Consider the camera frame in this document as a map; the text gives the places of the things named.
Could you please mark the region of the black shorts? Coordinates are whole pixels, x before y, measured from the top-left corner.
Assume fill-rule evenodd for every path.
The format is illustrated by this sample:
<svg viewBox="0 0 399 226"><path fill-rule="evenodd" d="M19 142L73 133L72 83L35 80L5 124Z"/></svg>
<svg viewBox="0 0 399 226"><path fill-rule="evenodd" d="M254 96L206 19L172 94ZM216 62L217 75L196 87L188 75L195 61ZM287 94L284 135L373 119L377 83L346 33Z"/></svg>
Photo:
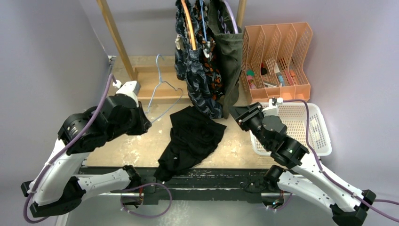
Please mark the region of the black shorts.
<svg viewBox="0 0 399 226"><path fill-rule="evenodd" d="M158 159L154 176L161 182L183 174L212 154L222 141L226 126L189 106L170 115L170 142Z"/></svg>

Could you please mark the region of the light blue wire hanger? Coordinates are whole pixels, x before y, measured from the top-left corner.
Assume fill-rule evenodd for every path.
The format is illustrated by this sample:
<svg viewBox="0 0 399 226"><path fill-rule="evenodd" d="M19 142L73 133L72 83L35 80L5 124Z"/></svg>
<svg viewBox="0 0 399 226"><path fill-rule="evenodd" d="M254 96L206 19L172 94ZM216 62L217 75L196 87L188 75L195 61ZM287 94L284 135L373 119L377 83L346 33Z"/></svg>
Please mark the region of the light blue wire hanger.
<svg viewBox="0 0 399 226"><path fill-rule="evenodd" d="M151 123L155 123L158 120L160 120L165 114L167 114L176 104L178 104L178 102L183 98L184 95L184 90L182 88L178 88L174 85L172 85L169 81L163 79L162 77L162 71L160 68L160 59L164 60L164 57L162 54L157 54L156 59L155 59L155 63L156 63L156 69L157 69L157 73L158 73L158 84L155 86L155 88L153 89L153 92L151 94L150 97L150 101L147 105L147 110L146 110L146 114L149 114L151 112L151 107L152 104L155 100L155 98L157 98L157 100L166 100L166 96L156 96L156 94L158 94L159 90L160 91L164 91L165 89L169 88L169 91L174 91L175 93L179 92L180 94L178 95L177 99L162 113L160 113L157 117L151 119Z"/></svg>

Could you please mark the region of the white plastic basket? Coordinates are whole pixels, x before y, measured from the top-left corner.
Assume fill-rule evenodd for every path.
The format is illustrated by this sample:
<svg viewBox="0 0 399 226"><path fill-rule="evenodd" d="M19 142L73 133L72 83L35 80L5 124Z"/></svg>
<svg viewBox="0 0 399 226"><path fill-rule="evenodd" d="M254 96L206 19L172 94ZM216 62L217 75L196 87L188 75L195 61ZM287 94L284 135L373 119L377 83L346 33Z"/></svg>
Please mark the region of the white plastic basket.
<svg viewBox="0 0 399 226"><path fill-rule="evenodd" d="M283 103L279 106L278 116L287 126L287 135L304 146L310 144L319 157L331 154L331 139L317 105L309 103L306 111L302 102Z"/></svg>

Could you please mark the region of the dark shark print shorts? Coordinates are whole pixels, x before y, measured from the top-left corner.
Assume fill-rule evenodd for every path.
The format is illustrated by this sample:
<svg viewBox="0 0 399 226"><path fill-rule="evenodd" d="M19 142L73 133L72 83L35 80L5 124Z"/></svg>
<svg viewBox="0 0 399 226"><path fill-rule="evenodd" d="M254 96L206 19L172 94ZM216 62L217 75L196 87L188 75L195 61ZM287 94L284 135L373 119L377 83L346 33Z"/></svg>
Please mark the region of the dark shark print shorts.
<svg viewBox="0 0 399 226"><path fill-rule="evenodd" d="M175 70L177 72L177 78L186 82L189 99L199 112L211 119L222 118L223 107L217 100L211 98L207 77L204 72L203 64L200 62L203 50L196 38L196 34L199 31L199 24L194 18L191 3L187 0L185 1L190 13L197 49L192 50L183 6L180 0L177 0L176 33L179 39L178 43L180 44L180 47L175 50Z"/></svg>

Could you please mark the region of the orange hanger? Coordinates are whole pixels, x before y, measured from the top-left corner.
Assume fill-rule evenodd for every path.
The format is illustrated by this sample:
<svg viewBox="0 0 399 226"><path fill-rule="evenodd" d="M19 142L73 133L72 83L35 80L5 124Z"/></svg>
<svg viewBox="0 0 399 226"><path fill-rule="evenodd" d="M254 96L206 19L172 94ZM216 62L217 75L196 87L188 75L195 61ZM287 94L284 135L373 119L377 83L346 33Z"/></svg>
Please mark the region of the orange hanger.
<svg viewBox="0 0 399 226"><path fill-rule="evenodd" d="M189 34L188 36L190 39L190 44L192 46L192 50L196 50L197 46L196 46L196 42L195 42L195 35L193 32L193 26L192 26L190 13L189 13L188 7L186 5L186 1L180 0L180 2L183 6L183 10L184 10L184 14L185 14L185 20L186 20L186 24L187 24L187 30L188 30L188 34Z"/></svg>

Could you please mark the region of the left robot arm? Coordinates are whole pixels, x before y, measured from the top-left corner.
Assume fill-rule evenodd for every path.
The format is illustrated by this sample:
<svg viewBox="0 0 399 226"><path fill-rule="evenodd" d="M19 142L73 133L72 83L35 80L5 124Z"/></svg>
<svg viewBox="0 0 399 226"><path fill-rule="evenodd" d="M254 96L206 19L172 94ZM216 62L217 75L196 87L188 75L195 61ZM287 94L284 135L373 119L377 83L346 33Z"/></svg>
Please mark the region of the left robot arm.
<svg viewBox="0 0 399 226"><path fill-rule="evenodd" d="M75 172L95 149L121 135L142 135L150 127L135 94L104 97L98 106L70 115L61 126L53 152L39 175L21 185L27 198L25 220L35 224L66 214L102 193L125 189L136 192L141 177L132 165L91 178L80 178Z"/></svg>

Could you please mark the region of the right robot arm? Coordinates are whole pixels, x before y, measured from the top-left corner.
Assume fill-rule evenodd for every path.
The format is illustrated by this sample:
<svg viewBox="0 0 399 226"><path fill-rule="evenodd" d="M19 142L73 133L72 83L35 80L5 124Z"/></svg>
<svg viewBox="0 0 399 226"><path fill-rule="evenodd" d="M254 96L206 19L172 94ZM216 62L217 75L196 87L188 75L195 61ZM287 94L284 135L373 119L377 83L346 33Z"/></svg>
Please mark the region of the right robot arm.
<svg viewBox="0 0 399 226"><path fill-rule="evenodd" d="M278 116L281 101L263 108L257 102L231 106L230 114L243 131L250 131L277 163L264 177L265 188L295 194L328 212L339 226L361 226L376 199L371 190L360 190L325 168L318 156L287 133Z"/></svg>

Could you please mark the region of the orange camouflage shorts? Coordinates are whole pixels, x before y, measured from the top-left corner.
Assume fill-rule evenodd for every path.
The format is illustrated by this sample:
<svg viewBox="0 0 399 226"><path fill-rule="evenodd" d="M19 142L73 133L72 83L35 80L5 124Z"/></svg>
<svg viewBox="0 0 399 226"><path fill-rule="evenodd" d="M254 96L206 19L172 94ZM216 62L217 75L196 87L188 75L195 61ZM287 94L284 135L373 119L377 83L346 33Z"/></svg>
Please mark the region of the orange camouflage shorts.
<svg viewBox="0 0 399 226"><path fill-rule="evenodd" d="M207 28L207 42L205 42L203 35L199 0L195 1L192 9L194 13L194 18L199 24L199 31L196 34L197 41L199 42L200 47L202 47L202 50L206 50L209 54L209 57L206 57L204 53L202 53L200 57L200 62L203 64L204 72L207 77L207 83L211 98L213 100L219 100L224 95L224 84L222 81L220 70L217 66L218 54L216 52L216 42L214 39L214 34L209 27L208 6L206 6L206 4L204 3L204 16Z"/></svg>

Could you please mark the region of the lavender wavy hanger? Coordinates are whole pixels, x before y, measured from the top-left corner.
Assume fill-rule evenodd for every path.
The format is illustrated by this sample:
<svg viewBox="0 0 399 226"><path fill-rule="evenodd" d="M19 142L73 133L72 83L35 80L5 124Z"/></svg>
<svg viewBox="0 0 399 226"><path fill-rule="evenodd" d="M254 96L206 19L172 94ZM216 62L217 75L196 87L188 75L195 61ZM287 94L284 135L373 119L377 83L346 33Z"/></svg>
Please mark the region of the lavender wavy hanger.
<svg viewBox="0 0 399 226"><path fill-rule="evenodd" d="M236 19L232 9L226 0L220 0L217 8L218 20L224 33L238 34Z"/></svg>

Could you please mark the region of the wooden clothes rack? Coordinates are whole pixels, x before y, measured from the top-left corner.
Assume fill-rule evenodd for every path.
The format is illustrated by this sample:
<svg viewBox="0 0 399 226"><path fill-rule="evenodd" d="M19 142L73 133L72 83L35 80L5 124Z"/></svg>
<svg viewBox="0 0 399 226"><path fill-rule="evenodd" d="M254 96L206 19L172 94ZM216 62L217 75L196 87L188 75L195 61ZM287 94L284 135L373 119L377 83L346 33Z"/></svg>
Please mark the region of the wooden clothes rack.
<svg viewBox="0 0 399 226"><path fill-rule="evenodd" d="M173 0L99 0L98 9L90 16L92 26L105 52L116 56L115 77L123 82L137 80L141 89L139 100L149 103L158 84L155 59L162 54L160 68L163 79L184 90L182 104L189 104L185 82L177 79L174 69L175 13ZM180 93L158 92L166 96L156 104L171 104Z"/></svg>

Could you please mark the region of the green pink small item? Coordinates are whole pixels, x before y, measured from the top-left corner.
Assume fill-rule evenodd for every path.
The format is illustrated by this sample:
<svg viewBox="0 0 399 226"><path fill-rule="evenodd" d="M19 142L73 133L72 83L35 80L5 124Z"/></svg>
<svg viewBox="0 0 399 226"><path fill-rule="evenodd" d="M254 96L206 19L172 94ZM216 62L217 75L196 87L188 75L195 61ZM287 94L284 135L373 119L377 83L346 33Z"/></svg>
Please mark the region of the green pink small item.
<svg viewBox="0 0 399 226"><path fill-rule="evenodd" d="M257 86L255 83L255 73L252 69L246 70L246 77L247 77L247 81L248 81L250 89L256 89Z"/></svg>

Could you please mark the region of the black red small item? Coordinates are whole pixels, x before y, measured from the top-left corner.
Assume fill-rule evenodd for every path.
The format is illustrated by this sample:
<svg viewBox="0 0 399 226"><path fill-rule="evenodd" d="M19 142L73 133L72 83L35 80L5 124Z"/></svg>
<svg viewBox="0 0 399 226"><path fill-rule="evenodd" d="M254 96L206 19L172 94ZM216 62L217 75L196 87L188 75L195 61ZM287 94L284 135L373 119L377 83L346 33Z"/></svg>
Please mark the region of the black red small item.
<svg viewBox="0 0 399 226"><path fill-rule="evenodd" d="M268 74L268 69L267 69L267 67L265 66L264 63L261 63L261 66L260 66L260 74L261 74L262 76Z"/></svg>

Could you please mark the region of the white blue marker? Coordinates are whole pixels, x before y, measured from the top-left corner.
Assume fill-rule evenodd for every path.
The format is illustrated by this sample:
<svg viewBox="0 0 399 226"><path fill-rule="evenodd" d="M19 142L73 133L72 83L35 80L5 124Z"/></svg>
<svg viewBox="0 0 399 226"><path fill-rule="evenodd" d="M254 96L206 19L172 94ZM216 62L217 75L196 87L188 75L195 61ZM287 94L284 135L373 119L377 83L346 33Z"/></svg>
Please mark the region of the white blue marker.
<svg viewBox="0 0 399 226"><path fill-rule="evenodd" d="M279 84L279 86L281 87L284 87L286 84L277 63L275 63L274 65L274 74L277 81L272 81L272 75L270 73L267 73L263 76L264 85L268 88L275 88L277 87L277 84Z"/></svg>

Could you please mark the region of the orange file organizer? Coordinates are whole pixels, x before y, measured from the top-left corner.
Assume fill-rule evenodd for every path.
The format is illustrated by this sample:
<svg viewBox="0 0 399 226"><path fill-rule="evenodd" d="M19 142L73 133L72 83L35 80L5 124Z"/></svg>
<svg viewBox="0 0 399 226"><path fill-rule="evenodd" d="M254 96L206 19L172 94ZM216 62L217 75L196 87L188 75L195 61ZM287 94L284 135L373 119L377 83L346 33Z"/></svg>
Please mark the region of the orange file organizer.
<svg viewBox="0 0 399 226"><path fill-rule="evenodd" d="M246 26L243 32L241 84L248 103L267 102L270 98L310 99L311 85L304 73L303 66L312 40L313 32L307 22L264 24ZM285 81L285 86L277 84L268 88L260 74L261 63L264 63L277 81L274 65L278 64ZM257 88L250 89L246 70L255 73ZM289 85L285 70L292 69L296 74L296 85Z"/></svg>

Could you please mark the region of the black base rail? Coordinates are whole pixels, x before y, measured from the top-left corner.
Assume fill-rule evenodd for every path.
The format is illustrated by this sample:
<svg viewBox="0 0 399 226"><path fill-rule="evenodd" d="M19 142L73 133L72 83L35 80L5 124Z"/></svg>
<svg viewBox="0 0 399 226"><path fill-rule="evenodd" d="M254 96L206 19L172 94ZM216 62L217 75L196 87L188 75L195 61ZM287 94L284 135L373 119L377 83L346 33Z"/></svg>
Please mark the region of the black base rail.
<svg viewBox="0 0 399 226"><path fill-rule="evenodd" d="M113 172L119 167L81 167L78 176L90 177ZM156 167L136 167L141 183L162 183L153 176ZM254 204L271 204L273 199L289 195L264 179L268 169L223 169L193 168L176 175L164 185L171 191L173 201L245 201ZM169 195L160 186L144 188L144 204L155 205L169 200Z"/></svg>

